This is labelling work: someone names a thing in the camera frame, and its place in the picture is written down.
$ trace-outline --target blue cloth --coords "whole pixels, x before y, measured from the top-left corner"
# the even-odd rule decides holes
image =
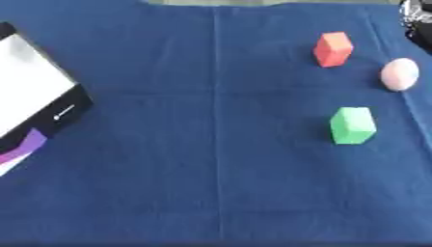
[[[0,242],[432,241],[432,57],[397,7],[2,0],[95,107],[0,178]],[[345,31],[347,64],[311,51]],[[410,57],[421,79],[378,79]],[[336,146],[341,106],[378,132]]]

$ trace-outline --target cube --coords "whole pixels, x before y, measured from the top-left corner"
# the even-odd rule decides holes
[[[367,107],[341,107],[330,126],[336,144],[362,144],[376,132],[375,122]]]
[[[313,53],[323,68],[341,66],[351,55],[354,46],[343,32],[323,34]]]

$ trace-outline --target box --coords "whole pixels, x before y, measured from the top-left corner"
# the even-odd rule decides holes
[[[343,32],[323,34],[313,53],[323,68],[345,64],[354,49],[353,44]]]
[[[0,23],[0,177],[92,105],[84,88]]]
[[[376,132],[367,107],[340,107],[330,120],[330,126],[336,144],[362,144]]]

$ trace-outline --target ball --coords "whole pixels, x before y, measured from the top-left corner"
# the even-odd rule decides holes
[[[381,70],[381,81],[392,91],[404,91],[416,84],[419,66],[411,59],[399,58],[386,64]]]

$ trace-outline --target purple stripe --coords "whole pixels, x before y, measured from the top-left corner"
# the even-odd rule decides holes
[[[18,148],[0,154],[0,165],[11,161],[12,159],[18,158],[21,155],[37,150],[45,143],[45,141],[46,137],[36,129],[32,128]]]

